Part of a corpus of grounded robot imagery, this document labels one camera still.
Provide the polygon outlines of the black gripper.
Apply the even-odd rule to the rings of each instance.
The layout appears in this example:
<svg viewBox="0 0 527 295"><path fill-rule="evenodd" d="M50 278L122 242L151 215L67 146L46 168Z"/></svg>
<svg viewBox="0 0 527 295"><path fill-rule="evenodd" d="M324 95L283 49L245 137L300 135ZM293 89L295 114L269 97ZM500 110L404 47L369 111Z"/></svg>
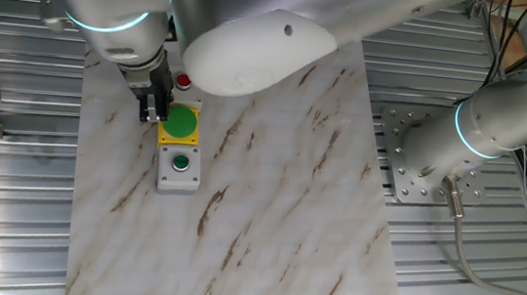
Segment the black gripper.
<svg viewBox="0 0 527 295"><path fill-rule="evenodd" d="M173 77L167 61L154 66L126 70L126 81L132 93L138 98L139 121L149 121L148 95L155 97L155 112L159 122L169 116Z"/></svg>

